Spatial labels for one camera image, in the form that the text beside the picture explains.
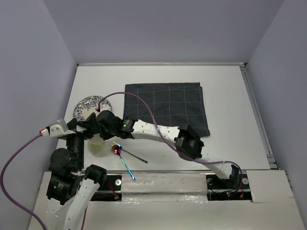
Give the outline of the blue floral plate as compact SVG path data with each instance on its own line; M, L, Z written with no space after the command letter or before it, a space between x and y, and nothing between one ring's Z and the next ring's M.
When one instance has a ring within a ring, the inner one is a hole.
M73 110L73 117L76 118L77 121L85 121L92 113L95 113L96 116L98 116L99 113L95 109L102 98L102 96L88 96L86 98L83 98L75 106ZM101 103L111 105L111 103L107 99L105 99Z

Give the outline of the pale yellow paper cup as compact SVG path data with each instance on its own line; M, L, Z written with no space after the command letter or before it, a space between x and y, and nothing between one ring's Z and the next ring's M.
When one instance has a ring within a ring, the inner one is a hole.
M96 155L102 152L105 145L105 141L103 139L89 139L88 140L88 150L91 154Z

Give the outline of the dark checked cloth napkin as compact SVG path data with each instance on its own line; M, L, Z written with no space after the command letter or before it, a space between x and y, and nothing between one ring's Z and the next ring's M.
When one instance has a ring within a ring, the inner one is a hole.
M210 136L199 82L127 84L125 92L141 97L158 125L176 127L185 123L200 137Z

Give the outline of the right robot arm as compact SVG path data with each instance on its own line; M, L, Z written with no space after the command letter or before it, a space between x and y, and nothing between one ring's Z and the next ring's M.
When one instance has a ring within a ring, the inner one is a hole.
M180 158L206 166L221 180L224 187L241 183L239 166L225 161L204 147L200 136L188 124L181 126L158 126L136 118L120 119L111 111L104 110L97 116L100 136L104 139L146 139L167 144Z

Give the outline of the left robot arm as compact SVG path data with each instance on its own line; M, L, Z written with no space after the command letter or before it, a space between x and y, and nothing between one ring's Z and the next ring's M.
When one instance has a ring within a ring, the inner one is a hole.
M63 119L54 121L44 130L43 136L66 140L66 147L59 148L50 156L51 178L47 188L48 230L75 230L92 196L106 185L106 169L90 165L84 175L84 142L99 134L101 128L92 113L85 121Z

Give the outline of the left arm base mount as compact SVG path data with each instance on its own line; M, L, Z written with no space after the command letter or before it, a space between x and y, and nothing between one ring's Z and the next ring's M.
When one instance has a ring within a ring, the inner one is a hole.
M107 181L94 193L91 201L117 202L121 201L122 175L108 174Z

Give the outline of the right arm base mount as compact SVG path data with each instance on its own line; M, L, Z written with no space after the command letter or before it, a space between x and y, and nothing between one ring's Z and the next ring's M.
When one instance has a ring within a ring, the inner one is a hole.
M219 179L215 174L206 175L207 200L249 200L252 201L249 180L246 173L243 173L243 182L237 185L227 184L226 180Z

